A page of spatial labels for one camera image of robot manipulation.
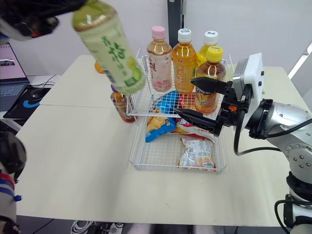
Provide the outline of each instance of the plastic bottle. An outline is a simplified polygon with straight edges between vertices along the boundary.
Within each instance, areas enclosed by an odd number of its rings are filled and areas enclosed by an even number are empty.
[[[111,94],[111,100],[118,111],[120,117],[123,121],[126,121],[128,123],[132,123],[135,121],[135,118],[133,116],[128,116],[127,113],[127,97],[121,93],[119,93],[114,86],[111,84],[112,88],[112,94]]]
[[[98,73],[101,73],[101,74],[105,73],[104,69],[98,64],[98,62],[94,63],[94,68],[96,69]]]
[[[197,76],[223,80],[223,77],[225,76],[225,68],[220,63],[222,55],[222,47],[210,46],[206,55],[207,62],[199,66]],[[207,93],[196,87],[195,108],[197,111],[204,114],[214,112],[218,104],[216,97],[216,93]]]
[[[152,38],[153,41],[147,46],[152,74],[152,86],[156,91],[166,92],[172,87],[172,48],[165,41],[166,30],[164,27],[152,27]]]
[[[197,69],[201,64],[207,61],[206,54],[207,50],[212,45],[217,45],[218,43],[218,32],[216,31],[207,31],[205,32],[204,38],[204,46],[200,48],[199,52],[197,53],[196,63]]]
[[[175,72],[175,89],[180,94],[190,94],[194,85],[190,80],[195,78],[196,51],[191,45],[192,33],[190,29],[182,28],[178,31],[177,44],[172,50]]]
[[[116,10],[99,0],[88,0],[74,12],[72,25],[101,67],[113,75],[115,89],[133,94],[145,85],[145,76],[134,58]]]

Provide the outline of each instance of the white wall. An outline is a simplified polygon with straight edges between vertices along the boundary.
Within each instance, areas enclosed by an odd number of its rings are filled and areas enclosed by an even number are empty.
[[[186,0],[184,26],[198,50],[207,30],[234,62],[262,52],[264,65],[288,73],[312,40],[311,0]]]
[[[312,55],[310,54],[292,78],[293,84],[312,111]]]
[[[146,49],[151,28],[168,29],[166,0],[106,0],[119,14],[134,53]],[[29,41],[10,40],[27,75],[63,74],[79,55],[89,54],[71,26],[72,13],[59,16],[59,26],[50,34]]]

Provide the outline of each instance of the computer mouse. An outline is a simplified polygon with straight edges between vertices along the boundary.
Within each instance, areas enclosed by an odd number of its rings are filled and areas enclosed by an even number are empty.
[[[30,92],[31,100],[33,101],[41,100],[44,97],[44,95],[47,94],[48,91],[49,89],[45,89],[45,88],[34,89],[33,91]]]

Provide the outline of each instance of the wire basket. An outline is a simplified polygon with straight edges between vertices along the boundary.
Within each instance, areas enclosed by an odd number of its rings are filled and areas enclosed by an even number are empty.
[[[184,154],[181,138],[195,139],[181,134],[164,134],[151,142],[145,142],[147,118],[137,120],[138,129],[130,154],[130,162],[138,170],[154,171],[198,171],[220,173],[226,168],[225,146],[223,136],[215,137],[212,148],[212,158],[215,167],[179,166],[179,160]]]
[[[228,81],[233,76],[233,66],[231,62],[231,57],[229,56],[227,59],[223,59],[221,62],[225,69],[226,69],[226,75],[224,77],[224,81]],[[127,102],[127,114],[130,116],[163,116],[163,117],[179,117],[178,114],[175,113],[174,109],[170,110],[167,113],[153,113],[153,110],[155,109],[157,103],[162,100],[164,92],[158,92],[156,91],[152,86],[152,75],[150,67],[148,66],[148,56],[143,56],[141,60],[141,67],[145,73],[146,77],[146,84],[144,88],[139,91],[138,93],[132,94],[128,96],[128,102]],[[171,66],[171,74],[172,74],[172,88],[171,90],[167,91],[173,91],[175,89],[175,78],[174,78],[174,66],[172,64]],[[208,118],[215,119],[216,115],[218,113],[218,110],[220,108],[221,102],[223,99],[223,95],[217,94],[217,100],[218,100],[218,108],[215,112],[209,115],[205,115]],[[181,103],[187,103],[187,107],[181,106]],[[195,106],[195,88],[193,92],[189,95],[179,95],[179,102],[176,104],[175,108],[190,108],[194,109]]]

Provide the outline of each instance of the snack bag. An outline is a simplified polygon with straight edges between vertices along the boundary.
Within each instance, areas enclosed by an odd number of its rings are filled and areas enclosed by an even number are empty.
[[[171,133],[180,133],[180,134],[187,134],[191,137],[197,137],[202,140],[209,139],[214,141],[215,137],[213,134],[210,134],[207,130],[198,128],[188,121],[179,118],[176,122],[176,129],[173,130]]]
[[[156,108],[155,110],[152,110],[152,113],[173,114],[178,98],[179,93],[177,91],[171,91],[165,94],[161,101],[156,104]],[[176,129],[175,118],[151,116],[147,120],[145,141],[150,142],[174,129]]]
[[[212,142],[209,140],[188,140],[181,138],[185,147],[183,156],[178,165],[183,167],[201,167],[210,169],[215,167],[213,161]]]
[[[147,120],[145,141],[150,142],[165,133],[171,132],[175,128],[175,118],[151,116]]]

